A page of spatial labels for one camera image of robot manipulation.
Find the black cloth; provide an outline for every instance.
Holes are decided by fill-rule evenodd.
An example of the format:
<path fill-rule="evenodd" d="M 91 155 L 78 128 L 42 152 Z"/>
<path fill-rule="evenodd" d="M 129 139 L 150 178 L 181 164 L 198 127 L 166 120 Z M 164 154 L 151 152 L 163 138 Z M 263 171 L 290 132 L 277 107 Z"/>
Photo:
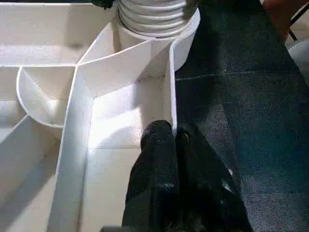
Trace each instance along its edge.
<path fill-rule="evenodd" d="M 309 88 L 259 0 L 201 5 L 176 72 L 195 123 L 239 183 L 255 231 L 309 231 Z"/>

